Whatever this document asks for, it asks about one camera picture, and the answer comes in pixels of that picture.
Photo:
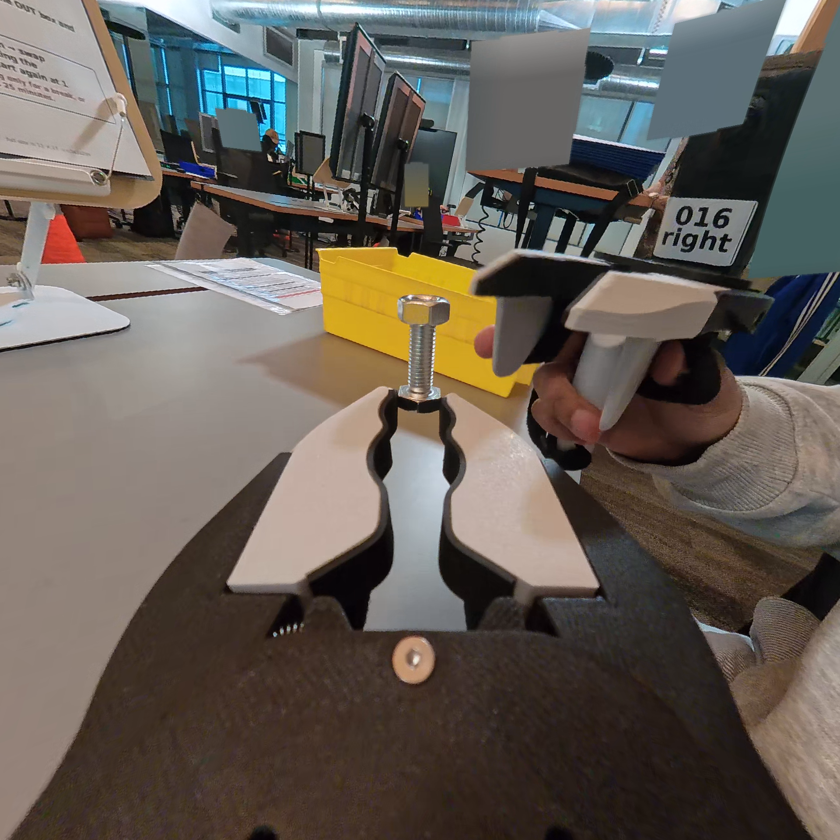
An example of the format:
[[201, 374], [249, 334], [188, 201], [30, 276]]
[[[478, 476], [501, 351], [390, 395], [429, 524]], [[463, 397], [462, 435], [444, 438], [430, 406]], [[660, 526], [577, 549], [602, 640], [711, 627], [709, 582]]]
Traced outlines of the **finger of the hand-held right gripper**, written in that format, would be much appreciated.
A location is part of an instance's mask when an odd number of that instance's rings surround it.
[[658, 274], [609, 270], [564, 315], [582, 333], [699, 333], [724, 287]]
[[514, 249], [480, 268], [471, 294], [496, 300], [491, 366], [495, 375], [553, 361], [571, 335], [571, 307], [613, 265], [601, 259]]

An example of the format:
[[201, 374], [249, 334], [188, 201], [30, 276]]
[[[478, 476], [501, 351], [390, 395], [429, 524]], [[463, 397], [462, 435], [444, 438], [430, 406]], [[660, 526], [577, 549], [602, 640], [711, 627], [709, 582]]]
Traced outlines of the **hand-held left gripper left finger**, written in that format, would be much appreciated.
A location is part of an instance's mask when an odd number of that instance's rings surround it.
[[375, 443], [394, 392], [377, 387], [316, 426], [292, 450], [227, 579], [239, 594], [312, 594], [315, 581], [385, 523]]

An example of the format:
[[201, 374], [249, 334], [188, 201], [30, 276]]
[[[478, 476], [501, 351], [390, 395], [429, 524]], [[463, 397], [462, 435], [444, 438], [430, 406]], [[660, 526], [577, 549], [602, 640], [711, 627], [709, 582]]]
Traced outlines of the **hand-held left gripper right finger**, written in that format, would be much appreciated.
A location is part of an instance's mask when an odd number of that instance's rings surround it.
[[456, 394], [441, 402], [450, 487], [444, 535], [466, 573], [459, 597], [594, 597], [600, 583], [538, 451]]

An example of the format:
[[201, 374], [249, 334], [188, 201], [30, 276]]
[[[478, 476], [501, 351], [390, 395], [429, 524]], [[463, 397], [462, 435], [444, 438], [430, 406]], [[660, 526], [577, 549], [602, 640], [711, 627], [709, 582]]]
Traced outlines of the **steel hex nut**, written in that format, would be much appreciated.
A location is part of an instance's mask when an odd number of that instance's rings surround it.
[[446, 298], [433, 295], [408, 295], [397, 301], [397, 317], [404, 324], [438, 327], [450, 318], [450, 304]]

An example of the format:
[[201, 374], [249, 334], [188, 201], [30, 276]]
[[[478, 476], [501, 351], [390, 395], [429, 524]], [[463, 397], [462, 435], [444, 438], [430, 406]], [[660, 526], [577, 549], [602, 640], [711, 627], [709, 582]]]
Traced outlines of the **steel bolt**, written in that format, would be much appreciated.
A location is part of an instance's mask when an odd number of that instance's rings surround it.
[[407, 383], [396, 394], [399, 407], [425, 414], [439, 410], [440, 390], [434, 385], [436, 328], [430, 324], [409, 326]]

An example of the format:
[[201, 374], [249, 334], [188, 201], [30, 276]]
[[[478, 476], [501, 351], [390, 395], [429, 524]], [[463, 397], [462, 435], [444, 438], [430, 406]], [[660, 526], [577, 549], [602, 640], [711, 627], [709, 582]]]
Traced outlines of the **yellow plastic bin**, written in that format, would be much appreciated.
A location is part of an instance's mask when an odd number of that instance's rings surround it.
[[321, 248], [318, 261], [326, 332], [407, 361], [409, 331], [398, 318], [397, 302], [407, 295], [434, 295], [450, 304], [449, 320], [436, 330], [436, 375], [502, 397], [514, 385], [531, 384], [536, 364], [498, 377], [491, 362], [475, 352], [475, 337], [494, 323], [497, 304], [469, 294], [474, 269], [381, 247]]

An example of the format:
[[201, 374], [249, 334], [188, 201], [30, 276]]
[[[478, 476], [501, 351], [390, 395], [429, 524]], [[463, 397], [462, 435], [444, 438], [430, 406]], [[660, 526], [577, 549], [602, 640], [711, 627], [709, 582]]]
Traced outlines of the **long office desk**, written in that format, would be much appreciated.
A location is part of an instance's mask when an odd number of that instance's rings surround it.
[[237, 227], [243, 226], [242, 256], [252, 256], [254, 246], [250, 244], [251, 225], [248, 216], [253, 212], [271, 214], [280, 228], [304, 234], [330, 233], [351, 237], [372, 236], [374, 232], [386, 232], [390, 228], [388, 217], [368, 215], [360, 219], [357, 213], [334, 209], [326, 203], [306, 198], [255, 192], [213, 184], [210, 181], [191, 180], [192, 189], [201, 197], [213, 197], [230, 205], [230, 213], [236, 218]]

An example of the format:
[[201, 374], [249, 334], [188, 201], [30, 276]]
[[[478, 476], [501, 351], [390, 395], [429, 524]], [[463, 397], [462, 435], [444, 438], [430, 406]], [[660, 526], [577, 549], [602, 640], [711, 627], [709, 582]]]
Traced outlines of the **person's right hand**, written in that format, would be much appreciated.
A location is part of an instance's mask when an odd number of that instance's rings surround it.
[[573, 385], [585, 342], [585, 335], [574, 333], [556, 359], [541, 365], [532, 378], [537, 398], [530, 414], [560, 444], [600, 445], [641, 463], [681, 466], [697, 460], [737, 425], [742, 394], [719, 352], [713, 351], [720, 373], [720, 389], [714, 400], [693, 406], [636, 395], [619, 422], [601, 431], [600, 411]]

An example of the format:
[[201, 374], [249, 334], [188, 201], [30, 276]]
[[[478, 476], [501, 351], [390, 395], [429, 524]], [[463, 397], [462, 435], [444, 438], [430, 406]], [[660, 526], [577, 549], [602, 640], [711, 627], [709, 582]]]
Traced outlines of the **black office chair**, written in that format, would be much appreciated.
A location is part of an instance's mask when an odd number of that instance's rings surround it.
[[423, 233], [415, 251], [423, 256], [451, 261], [462, 245], [474, 244], [478, 227], [455, 217], [455, 225], [447, 226], [440, 212], [440, 196], [433, 190], [429, 176], [427, 206], [423, 208]]

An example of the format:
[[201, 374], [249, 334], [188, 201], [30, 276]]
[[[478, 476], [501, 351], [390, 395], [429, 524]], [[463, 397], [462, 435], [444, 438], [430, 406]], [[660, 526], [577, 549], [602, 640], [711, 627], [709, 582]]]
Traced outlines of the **black monitor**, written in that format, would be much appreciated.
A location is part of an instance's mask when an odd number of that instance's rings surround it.
[[448, 178], [454, 159], [457, 133], [443, 129], [424, 129], [417, 132], [408, 164], [423, 163], [428, 166], [430, 193], [444, 201]]

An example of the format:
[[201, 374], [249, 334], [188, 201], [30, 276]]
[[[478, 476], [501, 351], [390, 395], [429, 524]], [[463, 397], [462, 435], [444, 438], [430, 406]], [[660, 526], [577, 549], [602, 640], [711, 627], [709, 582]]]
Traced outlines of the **monitor on pole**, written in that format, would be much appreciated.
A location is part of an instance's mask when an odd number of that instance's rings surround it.
[[360, 24], [346, 40], [329, 167], [334, 180], [359, 187], [358, 220], [350, 235], [354, 247], [367, 235], [368, 195], [374, 161], [377, 102], [385, 58]]
[[396, 246], [406, 163], [421, 127], [425, 108], [425, 99], [404, 76], [398, 72], [389, 76], [374, 136], [370, 186], [378, 191], [375, 207], [380, 206], [383, 193], [391, 196], [391, 222], [387, 235], [391, 247]]

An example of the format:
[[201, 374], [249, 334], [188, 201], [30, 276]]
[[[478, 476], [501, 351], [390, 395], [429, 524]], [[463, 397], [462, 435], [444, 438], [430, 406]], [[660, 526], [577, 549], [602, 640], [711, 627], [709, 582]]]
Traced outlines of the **grey board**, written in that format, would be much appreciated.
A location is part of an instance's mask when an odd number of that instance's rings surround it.
[[195, 202], [188, 215], [173, 260], [221, 259], [237, 228], [211, 208]]

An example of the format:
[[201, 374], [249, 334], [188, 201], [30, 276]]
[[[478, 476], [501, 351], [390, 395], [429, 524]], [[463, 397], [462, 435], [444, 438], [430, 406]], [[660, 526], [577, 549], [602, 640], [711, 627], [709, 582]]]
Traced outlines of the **white document stand with board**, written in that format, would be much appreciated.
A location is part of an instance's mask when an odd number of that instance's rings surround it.
[[[108, 27], [98, 3], [83, 2], [95, 15], [98, 35], [103, 36]], [[108, 65], [115, 71], [119, 100], [129, 95], [130, 125], [152, 177], [134, 178], [70, 164], [5, 158], [1, 152], [2, 199], [29, 203], [20, 260], [2, 279], [3, 351], [115, 333], [130, 326], [126, 317], [95, 301], [38, 282], [49, 225], [60, 205], [134, 209], [148, 204], [161, 191], [161, 166], [130, 82], [113, 43], [105, 51]]]

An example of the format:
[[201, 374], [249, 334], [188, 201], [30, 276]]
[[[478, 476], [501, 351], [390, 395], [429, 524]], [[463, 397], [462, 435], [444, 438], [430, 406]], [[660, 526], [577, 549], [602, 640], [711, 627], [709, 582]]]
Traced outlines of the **brown bag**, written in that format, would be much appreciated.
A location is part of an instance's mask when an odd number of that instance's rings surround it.
[[100, 206], [59, 206], [76, 241], [111, 239], [113, 225], [109, 210]]

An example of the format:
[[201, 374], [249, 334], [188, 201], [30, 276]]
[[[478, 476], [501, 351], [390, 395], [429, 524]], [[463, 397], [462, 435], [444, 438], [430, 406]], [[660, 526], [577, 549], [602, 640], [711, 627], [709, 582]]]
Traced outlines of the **silver ventilation duct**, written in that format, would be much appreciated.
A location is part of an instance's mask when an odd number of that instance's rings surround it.
[[598, 34], [669, 35], [692, 18], [715, 14], [715, 1], [216, 1], [229, 23], [344, 32], [478, 37], [590, 29]]

